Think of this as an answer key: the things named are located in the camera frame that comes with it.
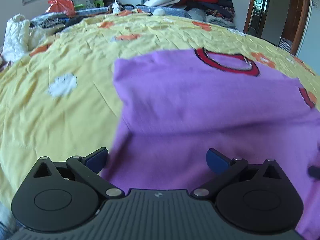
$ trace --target plastic bag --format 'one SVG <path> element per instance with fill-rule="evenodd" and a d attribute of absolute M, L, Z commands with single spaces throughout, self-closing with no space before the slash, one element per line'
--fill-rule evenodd
<path fill-rule="evenodd" d="M 62 12 L 69 17 L 76 14 L 71 0 L 49 0 L 48 3 L 51 5 L 47 12 Z"/>

